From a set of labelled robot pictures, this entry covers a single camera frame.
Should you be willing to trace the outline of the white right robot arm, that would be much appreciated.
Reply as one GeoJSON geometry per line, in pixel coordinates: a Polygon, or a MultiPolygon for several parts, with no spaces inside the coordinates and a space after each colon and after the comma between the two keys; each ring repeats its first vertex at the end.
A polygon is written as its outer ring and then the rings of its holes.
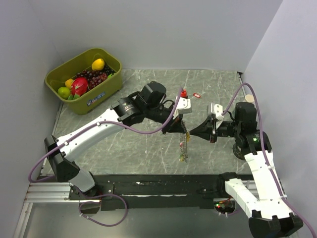
{"type": "Polygon", "coordinates": [[[190,131],[193,136],[215,143],[218,137],[235,139],[233,152],[245,159],[258,194],[253,195],[236,173],[219,175],[216,191],[231,196],[244,211],[255,238],[284,238],[303,226],[302,219],[286,204],[273,162],[273,151],[266,133],[257,129],[257,110],[248,102],[236,103],[233,121],[224,121],[223,107],[211,103],[207,119],[190,131]]]}

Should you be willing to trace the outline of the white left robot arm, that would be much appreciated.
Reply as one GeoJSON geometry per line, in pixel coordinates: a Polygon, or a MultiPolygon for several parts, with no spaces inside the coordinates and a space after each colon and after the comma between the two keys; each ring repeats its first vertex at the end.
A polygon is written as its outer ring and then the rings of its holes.
{"type": "Polygon", "coordinates": [[[77,157],[106,137],[123,129],[139,134],[150,134],[140,131],[133,125],[149,119],[160,123],[158,131],[162,133],[187,132],[182,120],[183,115],[191,113],[190,99],[183,97],[185,91],[180,89],[171,106],[164,106],[166,88],[155,81],[146,84],[141,91],[134,92],[119,99],[98,118],[65,136],[49,136],[44,140],[46,158],[58,182],[70,182],[79,188],[86,199],[97,196],[98,187],[92,174],[75,163],[77,157]]]}

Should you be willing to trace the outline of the yellow key tag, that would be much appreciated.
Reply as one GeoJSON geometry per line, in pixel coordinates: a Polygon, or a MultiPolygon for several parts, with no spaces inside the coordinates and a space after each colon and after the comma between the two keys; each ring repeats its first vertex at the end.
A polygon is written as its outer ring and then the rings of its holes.
{"type": "Polygon", "coordinates": [[[190,133],[189,132],[186,132],[186,141],[190,141],[190,133]]]}

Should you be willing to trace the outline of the red key tag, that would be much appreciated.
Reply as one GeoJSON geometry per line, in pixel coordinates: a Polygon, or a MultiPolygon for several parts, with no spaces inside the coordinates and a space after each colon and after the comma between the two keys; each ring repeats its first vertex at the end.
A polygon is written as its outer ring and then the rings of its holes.
{"type": "Polygon", "coordinates": [[[194,93],[193,96],[196,97],[196,98],[201,98],[201,95],[199,95],[197,93],[194,93]]]}

